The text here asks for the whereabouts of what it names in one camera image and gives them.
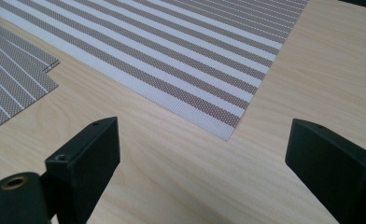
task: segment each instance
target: light wooden table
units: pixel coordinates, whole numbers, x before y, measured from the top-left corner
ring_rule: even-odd
[[[0,19],[61,60],[59,88],[0,127],[0,179],[117,116],[121,164],[89,223],[336,223],[284,162],[293,118],[366,148],[366,8],[310,0],[225,142]]]

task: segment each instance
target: fabric swatch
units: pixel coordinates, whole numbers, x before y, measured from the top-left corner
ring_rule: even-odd
[[[46,73],[58,62],[0,26],[0,124],[57,87]]]
[[[0,16],[228,140],[307,0],[0,1]]]

